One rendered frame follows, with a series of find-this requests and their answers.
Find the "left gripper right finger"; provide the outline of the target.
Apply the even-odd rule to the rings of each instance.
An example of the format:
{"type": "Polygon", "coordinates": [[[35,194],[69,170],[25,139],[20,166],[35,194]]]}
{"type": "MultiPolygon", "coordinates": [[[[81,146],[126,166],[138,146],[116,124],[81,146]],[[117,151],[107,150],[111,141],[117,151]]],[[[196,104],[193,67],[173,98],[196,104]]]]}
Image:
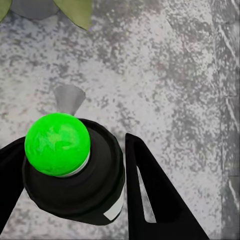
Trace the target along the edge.
{"type": "Polygon", "coordinates": [[[129,240],[210,240],[145,142],[125,134],[129,240]],[[145,220],[139,168],[156,223],[145,220]]]}

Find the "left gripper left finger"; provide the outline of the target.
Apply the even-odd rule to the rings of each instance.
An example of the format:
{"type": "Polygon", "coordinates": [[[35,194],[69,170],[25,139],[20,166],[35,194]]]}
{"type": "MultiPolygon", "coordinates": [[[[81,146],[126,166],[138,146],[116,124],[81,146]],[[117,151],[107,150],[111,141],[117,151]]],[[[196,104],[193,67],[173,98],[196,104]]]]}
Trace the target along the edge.
{"type": "Polygon", "coordinates": [[[25,136],[0,149],[0,235],[23,191],[25,136]]]}

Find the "insectifuge atomizer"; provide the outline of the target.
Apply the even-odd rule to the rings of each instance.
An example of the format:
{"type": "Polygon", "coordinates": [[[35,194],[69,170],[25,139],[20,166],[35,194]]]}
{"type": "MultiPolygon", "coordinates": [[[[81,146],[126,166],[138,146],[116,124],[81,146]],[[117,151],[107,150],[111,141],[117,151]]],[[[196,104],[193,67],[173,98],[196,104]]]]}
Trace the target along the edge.
{"type": "Polygon", "coordinates": [[[76,118],[86,99],[75,85],[54,90],[58,113],[39,118],[25,136],[23,185],[43,211],[94,226],[114,223],[125,196],[118,139],[98,122],[76,118]]]}

